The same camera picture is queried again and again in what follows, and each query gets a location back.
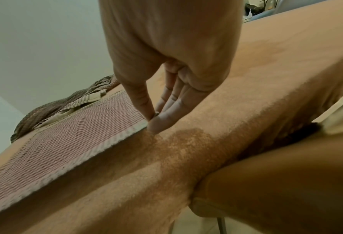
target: tiled floor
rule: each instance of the tiled floor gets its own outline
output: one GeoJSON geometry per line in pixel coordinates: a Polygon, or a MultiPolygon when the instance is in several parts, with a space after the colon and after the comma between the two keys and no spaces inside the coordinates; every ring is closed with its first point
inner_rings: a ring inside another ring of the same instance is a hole
{"type": "MultiPolygon", "coordinates": [[[[234,221],[225,219],[227,234],[260,234],[251,227],[234,221]]],[[[173,234],[219,234],[217,219],[201,218],[186,208],[175,221],[173,234]]]]}

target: skin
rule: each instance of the skin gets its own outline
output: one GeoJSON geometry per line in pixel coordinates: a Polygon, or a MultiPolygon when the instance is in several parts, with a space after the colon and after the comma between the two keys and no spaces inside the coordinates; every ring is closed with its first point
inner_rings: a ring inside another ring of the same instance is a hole
{"type": "Polygon", "coordinates": [[[173,126],[227,78],[242,0],[99,0],[99,5],[114,74],[149,121],[149,131],[173,126]],[[165,88],[154,108],[146,81],[161,65],[165,88]]]}

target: pink woven cloth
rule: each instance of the pink woven cloth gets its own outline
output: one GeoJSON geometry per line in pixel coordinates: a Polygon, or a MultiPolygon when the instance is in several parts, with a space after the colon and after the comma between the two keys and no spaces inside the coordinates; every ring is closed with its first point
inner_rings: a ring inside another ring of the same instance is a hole
{"type": "Polygon", "coordinates": [[[146,125],[121,91],[38,131],[0,168],[0,211],[146,125]]]}

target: crumpled cloth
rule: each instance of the crumpled cloth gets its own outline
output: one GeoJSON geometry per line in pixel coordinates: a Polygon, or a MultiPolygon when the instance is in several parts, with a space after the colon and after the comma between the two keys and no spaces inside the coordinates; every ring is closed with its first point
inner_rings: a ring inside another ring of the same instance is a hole
{"type": "Polygon", "coordinates": [[[40,126],[43,122],[45,122],[45,120],[48,120],[50,117],[54,116],[55,114],[58,114],[60,111],[68,109],[68,107],[78,107],[77,100],[85,96],[88,96],[89,94],[93,94],[102,90],[105,90],[106,92],[110,91],[119,84],[120,82],[116,79],[114,75],[106,76],[100,79],[99,81],[96,81],[88,88],[74,92],[67,98],[53,101],[44,104],[43,106],[35,108],[18,123],[18,125],[15,128],[15,131],[13,132],[10,138],[11,143],[19,139],[20,137],[28,134],[29,132],[33,131],[37,128],[37,126],[40,126]]]}

